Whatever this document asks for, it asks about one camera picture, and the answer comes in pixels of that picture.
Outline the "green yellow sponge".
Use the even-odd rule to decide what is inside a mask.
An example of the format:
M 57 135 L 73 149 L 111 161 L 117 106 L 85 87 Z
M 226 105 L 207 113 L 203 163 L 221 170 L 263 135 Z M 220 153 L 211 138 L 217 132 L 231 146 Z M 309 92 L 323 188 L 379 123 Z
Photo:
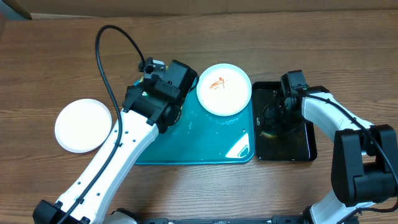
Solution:
M 265 138 L 273 139 L 276 138 L 278 134 L 278 128 L 272 125 L 265 124 L 261 129 L 261 136 Z

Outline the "white plate with sauce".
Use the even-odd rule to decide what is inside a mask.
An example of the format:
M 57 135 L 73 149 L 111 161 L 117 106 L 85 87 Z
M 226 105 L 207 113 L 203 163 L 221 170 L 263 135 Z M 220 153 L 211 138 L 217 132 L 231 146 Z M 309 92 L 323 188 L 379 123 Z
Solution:
M 217 116 L 232 116 L 248 105 L 251 99 L 251 81 L 246 72 L 229 63 L 207 68 L 196 87 L 199 103 Z

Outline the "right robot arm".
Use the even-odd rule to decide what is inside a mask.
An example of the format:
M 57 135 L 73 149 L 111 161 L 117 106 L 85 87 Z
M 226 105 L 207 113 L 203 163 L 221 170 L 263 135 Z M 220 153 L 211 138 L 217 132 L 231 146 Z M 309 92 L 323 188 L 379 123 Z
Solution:
M 308 123 L 318 126 L 333 142 L 332 190 L 308 206 L 298 223 L 357 223 L 357 213 L 391 213 L 376 204 L 397 197 L 397 136 L 388 124 L 374 125 L 344 108 L 322 86 L 273 92 L 261 107 L 256 124 L 262 136 L 295 149 L 308 134 L 289 134 Z

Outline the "white plate front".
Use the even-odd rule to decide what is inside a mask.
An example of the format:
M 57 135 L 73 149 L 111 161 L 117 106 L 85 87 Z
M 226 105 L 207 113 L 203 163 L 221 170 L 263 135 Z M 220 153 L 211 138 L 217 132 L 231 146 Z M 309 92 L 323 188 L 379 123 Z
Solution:
M 104 143 L 111 128 L 109 109 L 100 101 L 86 98 L 76 100 L 61 110 L 54 133 L 65 150 L 86 153 Z

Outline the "yellow-green plate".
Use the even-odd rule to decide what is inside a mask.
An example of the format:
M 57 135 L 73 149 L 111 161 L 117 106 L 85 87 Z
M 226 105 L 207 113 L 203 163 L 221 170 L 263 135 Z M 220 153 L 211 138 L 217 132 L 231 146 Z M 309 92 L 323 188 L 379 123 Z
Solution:
M 153 82 L 156 82 L 157 80 L 161 80 L 168 68 L 169 67 L 165 65 L 161 65 L 159 67 L 156 67 L 154 65 L 148 65 L 143 70 L 143 76 L 141 78 L 141 81 L 143 82 L 144 80 L 151 80 Z

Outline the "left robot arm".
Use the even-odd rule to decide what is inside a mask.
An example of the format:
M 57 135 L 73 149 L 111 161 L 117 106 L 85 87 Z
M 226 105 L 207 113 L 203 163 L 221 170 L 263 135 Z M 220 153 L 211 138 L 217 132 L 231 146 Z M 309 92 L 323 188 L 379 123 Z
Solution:
M 35 223 L 102 223 L 119 186 L 138 157 L 181 117 L 181 107 L 197 72 L 179 61 L 140 67 L 143 80 L 127 88 L 112 133 L 78 180 L 55 204 L 33 211 Z

